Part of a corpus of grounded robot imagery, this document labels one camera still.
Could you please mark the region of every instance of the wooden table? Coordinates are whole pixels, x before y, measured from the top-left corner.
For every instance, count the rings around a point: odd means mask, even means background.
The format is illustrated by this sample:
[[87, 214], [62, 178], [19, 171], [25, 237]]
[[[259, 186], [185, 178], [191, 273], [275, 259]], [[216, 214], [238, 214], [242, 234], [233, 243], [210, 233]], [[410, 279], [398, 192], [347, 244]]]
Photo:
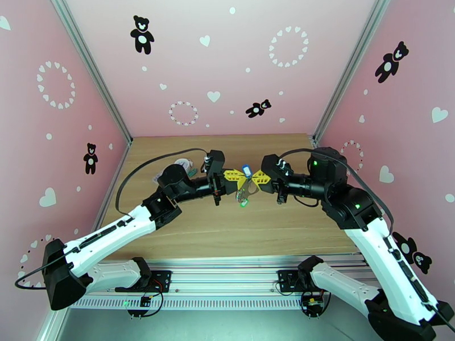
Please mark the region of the wooden table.
[[[241, 171], [248, 164], [253, 172], [260, 169], [264, 155], [295, 148], [311, 148], [307, 135], [232, 135], [189, 136], [165, 138], [135, 138], [120, 174], [119, 183], [139, 164], [165, 153], [200, 147], [206, 151], [222, 150], [225, 168]], [[183, 156], [200, 167], [202, 152]], [[130, 211], [158, 187], [152, 178], [179, 156], [153, 163], [140, 170], [123, 190], [120, 207]], [[286, 160], [298, 173], [308, 173], [309, 155], [298, 153]], [[121, 215], [111, 200], [103, 226]], [[357, 248], [334, 221], [318, 208], [308, 208], [289, 198], [287, 204], [277, 205], [276, 194], [259, 192], [241, 208], [235, 194], [223, 196], [215, 207], [212, 197], [180, 204], [182, 214], [170, 224], [122, 247], [107, 259], [176, 259], [196, 257], [312, 255], [353, 253]]]

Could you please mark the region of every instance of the white heart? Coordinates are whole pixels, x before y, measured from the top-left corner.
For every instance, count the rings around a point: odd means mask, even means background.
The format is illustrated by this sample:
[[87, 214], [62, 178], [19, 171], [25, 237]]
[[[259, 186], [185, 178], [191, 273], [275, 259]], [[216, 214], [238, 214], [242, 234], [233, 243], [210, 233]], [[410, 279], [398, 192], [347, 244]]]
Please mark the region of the white heart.
[[218, 99], [220, 98], [221, 93], [220, 92], [208, 92], [207, 97], [210, 99], [212, 102], [217, 102]]
[[448, 115], [449, 112], [447, 112], [447, 110], [441, 110], [439, 107], [435, 107], [431, 111], [431, 118], [433, 119], [433, 123], [444, 120]]
[[209, 44], [210, 44], [210, 36], [209, 36], [209, 35], [205, 35], [205, 36], [199, 38], [199, 42], [200, 42], [201, 44], [203, 44], [204, 46], [209, 47]]
[[39, 205], [41, 207], [50, 207], [57, 203], [55, 197], [55, 191], [52, 188], [47, 188], [44, 192], [44, 196], [39, 199]]
[[389, 172], [387, 166], [382, 166], [379, 172], [379, 181], [385, 183], [391, 183], [395, 180], [395, 177], [392, 173]]
[[0, 28], [5, 30], [11, 30], [10, 23], [5, 16], [0, 16]]

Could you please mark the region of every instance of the vent grille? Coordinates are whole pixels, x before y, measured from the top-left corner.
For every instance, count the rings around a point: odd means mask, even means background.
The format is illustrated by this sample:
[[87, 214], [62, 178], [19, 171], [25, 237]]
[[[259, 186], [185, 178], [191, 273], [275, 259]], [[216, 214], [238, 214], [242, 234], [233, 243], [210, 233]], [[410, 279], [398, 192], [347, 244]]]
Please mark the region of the vent grille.
[[[140, 296], [87, 296], [75, 302], [73, 309], [153, 310], [161, 304], [154, 297], [150, 307], [140, 307]], [[165, 297], [163, 310], [299, 310], [300, 297]]]

